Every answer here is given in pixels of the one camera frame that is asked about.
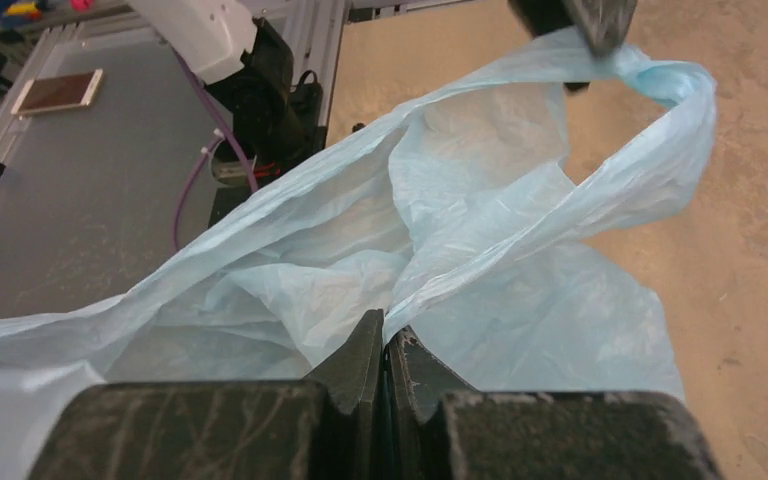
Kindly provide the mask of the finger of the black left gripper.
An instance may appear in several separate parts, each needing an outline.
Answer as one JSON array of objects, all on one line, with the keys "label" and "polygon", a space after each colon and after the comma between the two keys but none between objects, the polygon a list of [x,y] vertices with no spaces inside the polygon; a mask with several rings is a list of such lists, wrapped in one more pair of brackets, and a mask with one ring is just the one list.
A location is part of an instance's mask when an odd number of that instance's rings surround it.
[{"label": "finger of the black left gripper", "polygon": [[575,28],[595,59],[621,47],[630,30],[636,0],[510,0],[508,6],[534,38]]}]

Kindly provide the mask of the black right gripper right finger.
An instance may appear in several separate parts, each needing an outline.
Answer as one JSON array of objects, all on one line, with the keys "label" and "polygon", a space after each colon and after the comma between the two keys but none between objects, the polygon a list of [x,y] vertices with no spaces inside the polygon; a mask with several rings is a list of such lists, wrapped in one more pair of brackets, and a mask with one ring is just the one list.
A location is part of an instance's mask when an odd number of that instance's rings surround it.
[{"label": "black right gripper right finger", "polygon": [[410,328],[387,345],[400,479],[720,479],[699,424],[660,392],[483,392]]}]

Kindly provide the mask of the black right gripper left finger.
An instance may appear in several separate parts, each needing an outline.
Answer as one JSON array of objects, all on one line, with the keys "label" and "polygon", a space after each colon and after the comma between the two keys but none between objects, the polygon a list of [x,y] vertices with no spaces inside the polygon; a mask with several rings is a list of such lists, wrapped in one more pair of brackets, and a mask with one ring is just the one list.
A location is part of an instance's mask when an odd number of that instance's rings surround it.
[{"label": "black right gripper left finger", "polygon": [[376,479],[383,314],[298,380],[121,383],[78,394],[33,479]]}]

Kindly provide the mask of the light blue plastic bag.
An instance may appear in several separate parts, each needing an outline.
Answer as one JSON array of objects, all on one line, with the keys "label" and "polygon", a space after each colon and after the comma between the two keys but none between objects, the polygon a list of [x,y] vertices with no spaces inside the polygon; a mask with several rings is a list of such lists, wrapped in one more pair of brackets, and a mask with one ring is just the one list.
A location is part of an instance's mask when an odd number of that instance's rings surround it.
[{"label": "light blue plastic bag", "polygon": [[657,294],[586,239],[689,203],[716,88],[561,30],[305,161],[126,292],[0,319],[0,479],[87,387],[298,377],[377,308],[482,390],[682,397]]}]

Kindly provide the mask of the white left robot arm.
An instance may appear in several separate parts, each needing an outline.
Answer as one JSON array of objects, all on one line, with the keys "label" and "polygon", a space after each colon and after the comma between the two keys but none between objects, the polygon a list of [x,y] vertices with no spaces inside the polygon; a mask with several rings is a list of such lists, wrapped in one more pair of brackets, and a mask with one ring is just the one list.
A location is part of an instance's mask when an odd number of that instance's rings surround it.
[{"label": "white left robot arm", "polygon": [[[313,153],[313,130],[291,105],[293,53],[264,17],[239,1],[132,1],[130,8],[174,49],[197,92],[233,117],[221,129],[249,182],[261,185]],[[575,28],[592,57],[625,41],[634,1],[512,1],[519,23],[538,38]]]}]

